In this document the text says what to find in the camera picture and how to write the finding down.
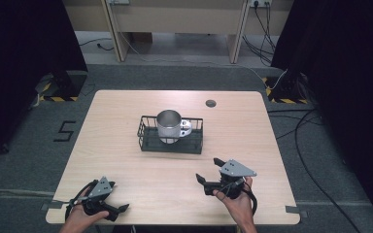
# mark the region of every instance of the table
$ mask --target table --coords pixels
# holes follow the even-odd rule
[[[231,63],[236,63],[248,0],[131,0],[129,5],[102,1],[110,19],[119,61],[130,41],[126,32],[224,34]]]
[[[206,106],[215,100],[214,108]],[[165,109],[204,122],[201,154],[141,151],[141,116]],[[68,201],[94,179],[106,176],[118,187],[106,199],[130,204],[115,222],[99,224],[234,225],[227,209],[204,194],[195,178],[220,178],[213,158],[233,158],[255,170],[256,224],[296,224],[287,173],[262,96],[254,91],[100,90],[96,93],[72,150],[54,200]],[[47,222],[63,223],[65,205],[50,209]]]

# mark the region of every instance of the metal cup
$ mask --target metal cup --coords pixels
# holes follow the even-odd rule
[[[165,110],[156,117],[158,135],[160,140],[166,144],[173,144],[192,131],[192,124],[181,118],[174,110]]]

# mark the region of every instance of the wall socket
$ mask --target wall socket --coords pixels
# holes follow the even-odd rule
[[[255,1],[258,1],[258,7],[259,8],[266,8],[266,4],[265,3],[269,3],[269,6],[271,7],[271,4],[272,4],[272,0],[251,0],[251,5],[250,7],[253,7],[254,6],[254,2]]]

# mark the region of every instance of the gray carpet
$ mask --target gray carpet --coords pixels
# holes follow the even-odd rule
[[[259,91],[271,112],[275,132],[293,194],[303,214],[294,226],[259,226],[259,232],[355,232],[347,219],[314,184],[310,173],[351,218],[360,232],[373,232],[373,207],[363,189],[343,163],[342,154],[321,119],[320,112],[308,115],[297,131],[297,153],[293,130],[305,111],[316,106],[275,104],[267,100],[262,81],[245,68],[105,66],[88,65],[89,73],[76,102],[41,102],[29,111],[9,142],[9,152],[0,154],[0,232],[57,232],[59,225],[45,221],[41,210],[51,200],[69,154],[84,122],[96,90],[99,89],[185,89]],[[281,71],[259,69],[264,76],[278,76]],[[58,130],[74,131],[69,142],[55,142],[68,135]],[[111,226],[101,226],[111,232]],[[87,232],[96,232],[94,227]]]

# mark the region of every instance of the person's right hand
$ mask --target person's right hand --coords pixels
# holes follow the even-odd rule
[[[245,183],[244,189],[251,191],[253,179],[251,177],[245,177]],[[251,198],[247,193],[241,192],[236,199],[230,199],[218,190],[214,190],[213,193],[222,201],[241,230],[245,233],[256,233]]]

